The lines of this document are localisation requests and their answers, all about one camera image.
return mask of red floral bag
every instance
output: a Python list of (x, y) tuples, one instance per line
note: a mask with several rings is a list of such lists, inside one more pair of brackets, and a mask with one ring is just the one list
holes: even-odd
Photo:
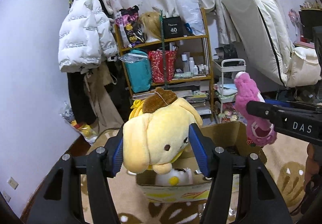
[[(167, 81), (171, 81), (174, 76), (174, 62), (177, 55), (177, 51), (166, 51), (165, 61), (167, 67)], [(152, 80), (155, 83), (164, 82), (163, 74), (163, 58), (162, 51), (149, 51), (149, 59), (151, 62)]]

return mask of bamboo shelf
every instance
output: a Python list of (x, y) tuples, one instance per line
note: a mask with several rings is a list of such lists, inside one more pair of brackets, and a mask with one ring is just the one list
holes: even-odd
[[(200, 56), (203, 57), (204, 63), (209, 67), (209, 75), (207, 76), (196, 76), (192, 78), (187, 78), (187, 79), (172, 79), (171, 81), (167, 82), (168, 84), (175, 84), (175, 83), (183, 83), (183, 82), (189, 82), (189, 81), (202, 81), (202, 80), (209, 80), (209, 99), (210, 99), (210, 106), (211, 106), (211, 120), (213, 119), (214, 115), (214, 76), (213, 76), (213, 69), (212, 69), (212, 59), (211, 59), (211, 47), (210, 47), (210, 39), (209, 39), (209, 31), (208, 31), (208, 24), (207, 24), (207, 19), (206, 19), (206, 12), (204, 8), (201, 8), (201, 14), (202, 14), (202, 20), (203, 24), (205, 27), (206, 34), (205, 35), (198, 35), (198, 36), (185, 36), (185, 37), (178, 37), (178, 38), (171, 38), (171, 39), (165, 39), (165, 42), (173, 42), (173, 41), (178, 41), (178, 40), (191, 40), (191, 39), (200, 39), (201, 40), (201, 45), (202, 45), (202, 51), (200, 51)], [(120, 35), (120, 30), (118, 29), (117, 25), (115, 24), (115, 34), (116, 34), (116, 42), (120, 51), (120, 56), (124, 55), (125, 52), (136, 49), (136, 48), (144, 48), (146, 46), (151, 46), (151, 45), (157, 45), (161, 44), (161, 41), (153, 41), (153, 42), (148, 42), (148, 43), (142, 43), (139, 45), (136, 45), (132, 48), (123, 47), (123, 41), (122, 37)], [(123, 70), (125, 73), (125, 78), (128, 84), (128, 89), (130, 91), (131, 97), (133, 96), (133, 91), (131, 87), (131, 83), (128, 78), (128, 73), (125, 67), (125, 64), (122, 62), (123, 65)], [(164, 83), (152, 83), (151, 86), (160, 86), (164, 85)]]

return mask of folded mattress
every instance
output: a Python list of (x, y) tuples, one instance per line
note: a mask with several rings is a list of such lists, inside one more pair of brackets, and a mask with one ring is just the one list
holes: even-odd
[(286, 86), (293, 44), (274, 0), (222, 0), (252, 66)]

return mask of pompompurin plush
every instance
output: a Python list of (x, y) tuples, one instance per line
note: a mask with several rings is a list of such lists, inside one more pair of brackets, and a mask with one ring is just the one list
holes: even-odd
[(189, 125), (202, 127), (198, 112), (170, 90), (156, 88), (154, 95), (136, 101), (123, 126), (123, 163), (127, 170), (154, 170), (166, 174), (189, 145)]

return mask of pink decoration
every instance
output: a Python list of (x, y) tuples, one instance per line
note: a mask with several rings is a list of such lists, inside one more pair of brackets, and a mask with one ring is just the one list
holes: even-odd
[(269, 120), (248, 114), (246, 105), (249, 101), (263, 101), (260, 91), (254, 80), (246, 72), (239, 72), (234, 80), (238, 93), (236, 95), (235, 109), (247, 120), (247, 137), (258, 146), (272, 144), (276, 140), (276, 132)]

